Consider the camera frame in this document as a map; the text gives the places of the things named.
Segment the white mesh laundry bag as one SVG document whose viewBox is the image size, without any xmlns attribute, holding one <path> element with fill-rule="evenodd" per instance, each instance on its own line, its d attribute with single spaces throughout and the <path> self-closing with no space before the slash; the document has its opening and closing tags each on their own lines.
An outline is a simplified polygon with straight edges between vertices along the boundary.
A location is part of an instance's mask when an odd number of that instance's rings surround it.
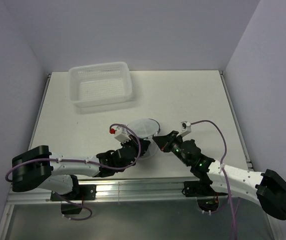
<svg viewBox="0 0 286 240">
<path fill-rule="evenodd" d="M 141 118 L 134 120 L 127 124 L 127 127 L 131 129 L 139 138 L 150 141 L 150 145 L 140 159 L 148 159 L 154 156 L 158 150 L 157 144 L 152 139 L 160 133 L 160 124 L 158 121 L 151 118 Z"/>
</svg>

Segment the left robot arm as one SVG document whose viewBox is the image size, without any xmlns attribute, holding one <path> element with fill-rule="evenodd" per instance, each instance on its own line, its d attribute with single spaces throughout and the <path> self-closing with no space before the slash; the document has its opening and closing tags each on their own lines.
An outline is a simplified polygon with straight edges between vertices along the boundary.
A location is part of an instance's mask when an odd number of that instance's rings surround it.
<svg viewBox="0 0 286 240">
<path fill-rule="evenodd" d="M 47 145 L 41 145 L 14 157 L 13 170 L 6 175 L 6 179 L 11 180 L 12 190 L 16 193 L 40 188 L 74 200 L 80 193 L 78 175 L 106 178 L 122 173 L 135 165 L 137 158 L 143 156 L 149 146 L 148 140 L 131 139 L 117 150 L 70 159 L 50 152 Z"/>
</svg>

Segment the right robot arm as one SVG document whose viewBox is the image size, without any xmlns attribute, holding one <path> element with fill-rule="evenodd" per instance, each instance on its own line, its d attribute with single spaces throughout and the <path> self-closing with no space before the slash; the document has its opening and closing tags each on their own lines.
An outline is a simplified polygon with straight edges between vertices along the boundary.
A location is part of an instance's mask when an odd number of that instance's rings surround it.
<svg viewBox="0 0 286 240">
<path fill-rule="evenodd" d="M 205 195 L 213 192 L 259 205 L 268 215 L 286 220 L 286 181 L 275 171 L 249 171 L 220 163 L 202 154 L 194 140 L 183 140 L 177 131 L 153 140 L 164 153 L 173 153 L 190 172 L 199 178 L 199 189 Z"/>
</svg>

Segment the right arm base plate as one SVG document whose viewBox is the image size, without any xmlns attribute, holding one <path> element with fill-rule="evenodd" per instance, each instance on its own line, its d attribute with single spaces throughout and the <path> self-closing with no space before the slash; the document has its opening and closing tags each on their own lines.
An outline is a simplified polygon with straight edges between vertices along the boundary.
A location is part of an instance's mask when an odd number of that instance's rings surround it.
<svg viewBox="0 0 286 240">
<path fill-rule="evenodd" d="M 216 192 L 211 186 L 201 183 L 199 180 L 196 181 L 185 181 L 184 187 L 181 193 L 186 197 L 216 197 L 226 196 L 227 193 Z"/>
</svg>

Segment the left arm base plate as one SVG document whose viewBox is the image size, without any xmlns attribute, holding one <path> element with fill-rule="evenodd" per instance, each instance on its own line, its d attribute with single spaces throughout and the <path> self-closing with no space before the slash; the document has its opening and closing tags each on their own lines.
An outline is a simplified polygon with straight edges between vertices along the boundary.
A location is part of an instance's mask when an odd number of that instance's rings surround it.
<svg viewBox="0 0 286 240">
<path fill-rule="evenodd" d="M 95 184 L 81 184 L 76 187 L 67 186 L 62 189 L 58 189 L 58 193 L 69 201 L 92 201 L 96 197 L 96 185 Z"/>
</svg>

